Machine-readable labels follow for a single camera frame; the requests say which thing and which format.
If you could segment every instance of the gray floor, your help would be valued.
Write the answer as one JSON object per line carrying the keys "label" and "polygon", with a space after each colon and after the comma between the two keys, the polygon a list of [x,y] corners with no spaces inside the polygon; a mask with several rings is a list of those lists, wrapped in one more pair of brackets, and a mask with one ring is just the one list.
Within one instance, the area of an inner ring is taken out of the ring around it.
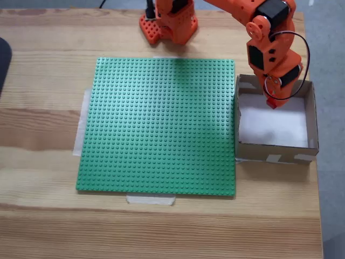
{"label": "gray floor", "polygon": [[[94,8],[101,2],[0,0],[0,8]],[[216,9],[202,0],[195,2],[196,9]],[[345,244],[345,4],[343,0],[314,0],[312,6],[309,6],[308,0],[296,2],[298,11],[305,13],[307,39],[312,53],[310,78],[316,87],[320,138],[318,171],[325,259],[345,258],[341,245]],[[103,8],[140,9],[145,8],[145,0],[107,0]]]}

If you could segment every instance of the green lego baseplate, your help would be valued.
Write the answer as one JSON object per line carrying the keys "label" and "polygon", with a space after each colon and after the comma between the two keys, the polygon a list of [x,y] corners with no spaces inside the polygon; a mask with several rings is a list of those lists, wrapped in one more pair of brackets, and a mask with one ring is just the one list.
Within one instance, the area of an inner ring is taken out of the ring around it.
{"label": "green lego baseplate", "polygon": [[234,61],[99,58],[77,190],[234,196]]}

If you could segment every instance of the orange bracket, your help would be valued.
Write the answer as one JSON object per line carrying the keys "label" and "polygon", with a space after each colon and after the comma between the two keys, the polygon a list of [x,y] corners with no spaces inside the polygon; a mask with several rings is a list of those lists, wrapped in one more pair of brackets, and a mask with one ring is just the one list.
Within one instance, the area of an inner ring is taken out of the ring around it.
{"label": "orange bracket", "polygon": [[142,15],[139,25],[150,44],[156,44],[159,39],[170,39],[175,44],[184,45],[198,28],[198,19],[194,12],[194,0],[177,13],[167,11],[171,0],[156,0],[156,19],[146,20]]}

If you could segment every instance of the wooden table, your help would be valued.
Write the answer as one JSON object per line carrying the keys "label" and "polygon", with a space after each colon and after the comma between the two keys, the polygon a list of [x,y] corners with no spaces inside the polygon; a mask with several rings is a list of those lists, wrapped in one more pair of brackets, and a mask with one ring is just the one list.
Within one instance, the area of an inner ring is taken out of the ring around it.
{"label": "wooden table", "polygon": [[[177,196],[173,206],[125,194],[77,194],[72,155],[98,57],[233,58],[249,73],[246,30],[198,11],[187,46],[151,47],[142,11],[2,10],[13,60],[0,99],[1,258],[322,258],[316,163],[244,162],[237,197]],[[303,15],[295,15],[304,34]],[[306,51],[296,39],[294,49]]]}

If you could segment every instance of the open cardboard box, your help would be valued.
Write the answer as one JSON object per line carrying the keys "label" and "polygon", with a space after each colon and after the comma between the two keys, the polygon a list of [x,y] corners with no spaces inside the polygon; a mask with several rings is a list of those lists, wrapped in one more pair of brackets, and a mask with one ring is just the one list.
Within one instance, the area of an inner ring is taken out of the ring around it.
{"label": "open cardboard box", "polygon": [[[293,92],[301,81],[294,85]],[[319,152],[313,82],[283,107],[271,109],[256,76],[236,82],[235,141],[237,160],[309,164]]]}

